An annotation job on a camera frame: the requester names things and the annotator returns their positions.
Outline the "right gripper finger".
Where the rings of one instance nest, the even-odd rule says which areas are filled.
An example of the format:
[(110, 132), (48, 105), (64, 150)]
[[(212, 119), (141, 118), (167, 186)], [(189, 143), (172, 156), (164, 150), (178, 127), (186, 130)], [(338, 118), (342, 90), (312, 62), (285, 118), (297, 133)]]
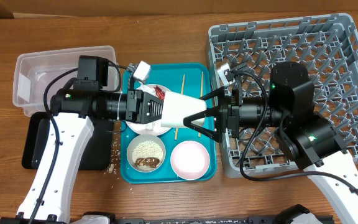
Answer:
[(222, 107), (224, 105), (224, 98), (225, 98), (225, 87), (221, 86), (216, 90), (211, 91), (210, 93), (201, 96), (200, 99), (206, 101), (208, 99), (217, 98), (215, 105), (218, 107)]
[[(213, 129), (206, 129), (200, 125), (193, 123), (198, 119), (209, 118), (209, 117), (213, 117), (213, 121), (214, 121)], [(185, 125), (185, 127), (195, 130), (198, 133), (216, 142), (221, 142), (220, 118), (221, 117), (220, 117), (219, 107), (213, 107), (183, 118), (183, 124)]]

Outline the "red snack wrapper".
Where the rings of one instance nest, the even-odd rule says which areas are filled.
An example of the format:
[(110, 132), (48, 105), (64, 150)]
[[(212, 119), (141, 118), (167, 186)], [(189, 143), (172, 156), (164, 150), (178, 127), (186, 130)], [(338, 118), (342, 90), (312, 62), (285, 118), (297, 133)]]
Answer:
[(159, 86), (154, 86), (154, 90), (155, 90), (156, 96), (159, 99), (161, 99), (161, 100), (165, 99), (165, 92)]

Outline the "white round plate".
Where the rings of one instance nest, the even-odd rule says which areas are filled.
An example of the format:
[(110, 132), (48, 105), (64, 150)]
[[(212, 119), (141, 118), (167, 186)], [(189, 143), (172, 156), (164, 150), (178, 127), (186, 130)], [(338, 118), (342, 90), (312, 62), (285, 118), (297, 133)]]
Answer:
[[(147, 93), (151, 93), (153, 96), (157, 96), (155, 92), (155, 87), (162, 90), (164, 93), (166, 91), (169, 91), (169, 89), (165, 86), (158, 85), (158, 84), (141, 84), (139, 87), (137, 87), (138, 90), (144, 90)], [(160, 120), (154, 121), (152, 123), (147, 124), (138, 124), (138, 123), (131, 123), (126, 121), (126, 124), (128, 127), (135, 133), (141, 135), (141, 134), (151, 134), (154, 136), (160, 136), (162, 134), (165, 134), (171, 128), (161, 127)]]

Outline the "grey bowl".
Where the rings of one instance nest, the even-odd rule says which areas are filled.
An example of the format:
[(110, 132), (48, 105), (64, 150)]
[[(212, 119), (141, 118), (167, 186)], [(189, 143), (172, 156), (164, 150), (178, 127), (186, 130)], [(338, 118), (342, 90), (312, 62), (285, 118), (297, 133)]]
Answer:
[(136, 171), (153, 172), (164, 163), (166, 148), (157, 136), (138, 135), (129, 143), (126, 157), (129, 165)]

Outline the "rice and food scraps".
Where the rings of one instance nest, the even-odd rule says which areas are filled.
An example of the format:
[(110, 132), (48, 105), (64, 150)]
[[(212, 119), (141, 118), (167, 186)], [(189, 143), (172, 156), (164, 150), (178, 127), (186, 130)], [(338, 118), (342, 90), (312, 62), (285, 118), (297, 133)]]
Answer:
[(142, 171), (152, 171), (163, 162), (163, 149), (153, 141), (139, 143), (132, 152), (132, 161)]

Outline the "pink bowl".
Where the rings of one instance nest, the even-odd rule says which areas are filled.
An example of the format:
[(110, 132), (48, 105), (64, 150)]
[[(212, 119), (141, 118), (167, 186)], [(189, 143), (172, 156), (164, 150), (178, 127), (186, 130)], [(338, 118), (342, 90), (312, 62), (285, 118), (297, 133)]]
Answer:
[(199, 142), (183, 141), (173, 149), (170, 164), (174, 173), (180, 178), (197, 180), (209, 169), (209, 152)]

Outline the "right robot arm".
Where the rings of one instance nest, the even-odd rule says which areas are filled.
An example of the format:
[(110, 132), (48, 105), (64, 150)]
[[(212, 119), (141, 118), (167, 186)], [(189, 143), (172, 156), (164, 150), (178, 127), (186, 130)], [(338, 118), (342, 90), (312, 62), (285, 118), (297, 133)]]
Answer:
[(245, 97), (242, 84), (248, 78), (259, 82), (246, 68), (223, 65), (219, 76), (232, 88), (231, 96), (218, 88), (207, 98), (218, 105), (186, 116), (183, 124), (220, 142), (225, 132), (239, 138), (253, 129), (250, 146), (267, 127), (275, 128), (280, 150), (326, 197), (343, 223), (358, 223), (358, 170), (351, 153), (329, 120), (314, 110), (314, 83), (306, 67), (297, 62), (280, 62), (270, 72), (268, 87), (259, 97)]

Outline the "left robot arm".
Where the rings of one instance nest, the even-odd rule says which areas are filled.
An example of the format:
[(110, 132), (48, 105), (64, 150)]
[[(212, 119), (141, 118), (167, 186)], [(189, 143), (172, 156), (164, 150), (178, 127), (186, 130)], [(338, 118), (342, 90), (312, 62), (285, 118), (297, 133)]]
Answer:
[(73, 187), (84, 150), (94, 132), (93, 121), (124, 120), (147, 124), (162, 117), (163, 100), (134, 88), (148, 79), (151, 66), (145, 62), (128, 65), (129, 87), (104, 91), (108, 70), (122, 66), (95, 56), (82, 55), (78, 67), (53, 79), (51, 88), (76, 72), (51, 98), (44, 93), (44, 107), (50, 121), (45, 149), (32, 186), (14, 218), (0, 223), (69, 223)]

